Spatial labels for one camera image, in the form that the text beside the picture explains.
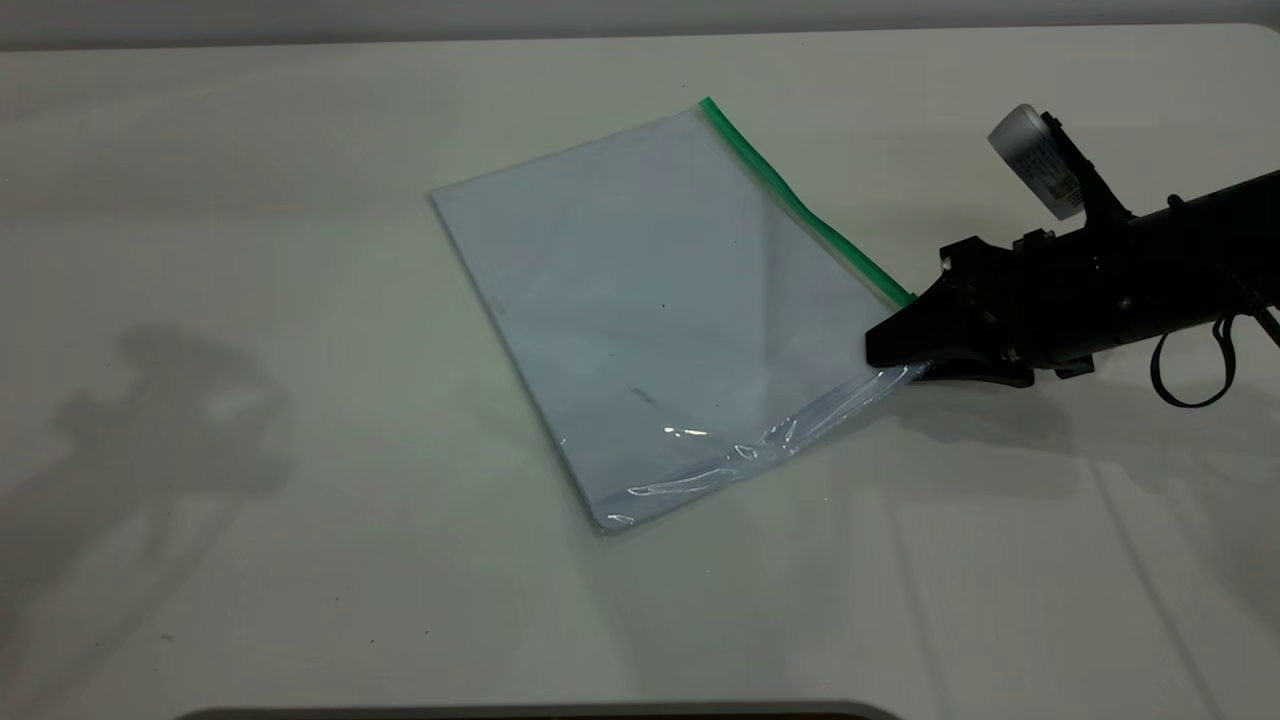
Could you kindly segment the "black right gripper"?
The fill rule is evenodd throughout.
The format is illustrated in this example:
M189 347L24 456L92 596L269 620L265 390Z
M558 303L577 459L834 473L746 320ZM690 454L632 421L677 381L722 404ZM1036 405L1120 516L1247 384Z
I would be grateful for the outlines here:
M1089 374L1096 354L1151 336L1148 222L1034 231L1010 249L970 237L940 258L941 277L865 333L870 366L1024 389L1037 370Z

